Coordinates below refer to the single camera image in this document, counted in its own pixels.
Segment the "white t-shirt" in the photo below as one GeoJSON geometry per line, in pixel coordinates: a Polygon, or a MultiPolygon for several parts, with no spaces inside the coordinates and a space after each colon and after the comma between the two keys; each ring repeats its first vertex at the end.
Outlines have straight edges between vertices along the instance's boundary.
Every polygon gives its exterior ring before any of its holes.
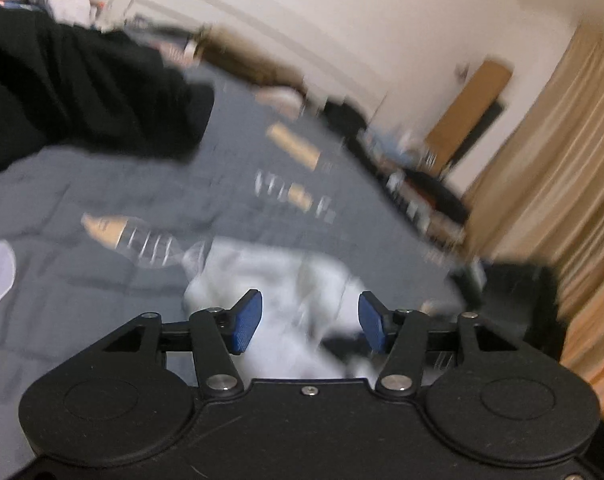
{"type": "Polygon", "coordinates": [[[265,245],[215,236],[189,247],[190,313],[228,309],[249,289],[263,296],[263,314],[247,351],[236,358],[242,379],[367,378],[381,368],[360,338],[358,298],[370,290],[390,309],[451,318],[461,299],[448,262],[411,237],[362,240],[344,247],[265,245]]]}

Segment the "stack of folded clothes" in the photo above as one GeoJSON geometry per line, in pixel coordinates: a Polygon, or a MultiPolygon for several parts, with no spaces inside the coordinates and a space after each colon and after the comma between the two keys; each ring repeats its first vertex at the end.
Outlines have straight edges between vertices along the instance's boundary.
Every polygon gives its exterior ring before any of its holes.
{"type": "Polygon", "coordinates": [[[417,144],[399,151],[369,130],[364,115],[347,101],[327,101],[320,116],[413,231],[440,248],[457,250],[463,245],[469,209],[429,173],[432,154],[427,148],[417,144]]]}

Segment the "black clothes pile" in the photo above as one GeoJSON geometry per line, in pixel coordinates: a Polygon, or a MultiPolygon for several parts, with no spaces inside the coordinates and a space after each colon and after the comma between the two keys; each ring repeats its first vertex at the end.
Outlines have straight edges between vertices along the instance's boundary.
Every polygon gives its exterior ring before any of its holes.
{"type": "Polygon", "coordinates": [[[0,171],[46,146],[184,158],[215,101],[123,32],[0,6],[0,171]]]}

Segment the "beige curtain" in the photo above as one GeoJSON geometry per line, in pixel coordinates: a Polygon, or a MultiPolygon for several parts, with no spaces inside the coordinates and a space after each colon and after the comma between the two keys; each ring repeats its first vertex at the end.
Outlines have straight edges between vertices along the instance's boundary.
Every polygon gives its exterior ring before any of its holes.
{"type": "Polygon", "coordinates": [[[466,192],[470,256],[530,260],[559,281],[563,364],[604,419],[604,28],[580,23],[533,106],[466,192]]]}

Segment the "grey quilted bedspread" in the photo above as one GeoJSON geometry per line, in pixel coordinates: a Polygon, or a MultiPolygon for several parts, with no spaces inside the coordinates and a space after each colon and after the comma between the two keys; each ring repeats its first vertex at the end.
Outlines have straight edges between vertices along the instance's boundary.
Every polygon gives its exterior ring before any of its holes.
{"type": "Polygon", "coordinates": [[[290,124],[320,153],[309,169],[270,139],[274,110],[241,84],[213,81],[209,128],[187,162],[45,148],[0,174],[0,256],[16,265],[0,300],[0,479],[32,458],[18,405],[37,378],[139,314],[188,318],[193,244],[411,237],[441,255],[318,119],[290,124]]]}

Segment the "brown wooden board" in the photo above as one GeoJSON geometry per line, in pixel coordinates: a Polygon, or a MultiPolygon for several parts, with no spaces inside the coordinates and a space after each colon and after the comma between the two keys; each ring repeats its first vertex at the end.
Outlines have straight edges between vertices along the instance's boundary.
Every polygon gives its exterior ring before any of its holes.
{"type": "Polygon", "coordinates": [[[439,174],[490,104],[512,77],[512,67],[486,58],[429,132],[424,142],[433,154],[431,171],[439,174]]]}

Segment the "folded brown blanket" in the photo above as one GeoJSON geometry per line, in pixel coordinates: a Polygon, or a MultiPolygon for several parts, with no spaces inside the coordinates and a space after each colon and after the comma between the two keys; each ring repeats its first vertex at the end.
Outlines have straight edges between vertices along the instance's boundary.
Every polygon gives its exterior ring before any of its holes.
{"type": "Polygon", "coordinates": [[[290,88],[303,101],[308,88],[303,73],[245,38],[235,29],[221,24],[201,26],[191,37],[195,53],[203,61],[259,88],[290,88]]]}

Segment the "white bed headboard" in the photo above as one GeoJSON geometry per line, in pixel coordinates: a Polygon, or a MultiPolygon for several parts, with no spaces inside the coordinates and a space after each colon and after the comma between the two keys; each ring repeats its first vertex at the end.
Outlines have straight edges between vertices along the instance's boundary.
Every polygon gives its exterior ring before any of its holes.
{"type": "Polygon", "coordinates": [[[347,47],[275,0],[130,0],[124,18],[195,30],[221,25],[296,67],[316,100],[347,98],[371,119],[389,84],[347,47]]]}

